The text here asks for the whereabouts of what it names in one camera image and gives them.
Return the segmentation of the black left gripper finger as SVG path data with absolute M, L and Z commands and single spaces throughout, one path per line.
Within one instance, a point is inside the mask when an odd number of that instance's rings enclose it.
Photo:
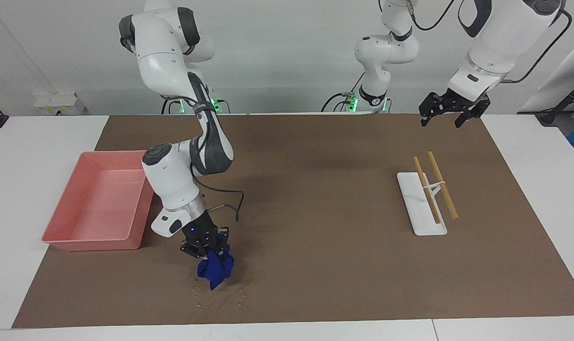
M 454 122 L 456 128 L 462 127 L 462 125 L 469 119 L 480 118 L 490 105 L 490 99 L 481 99 L 478 103 L 472 105 L 470 108 L 464 108 Z
M 432 118 L 441 115 L 441 95 L 428 94 L 419 105 L 422 127 L 427 126 Z

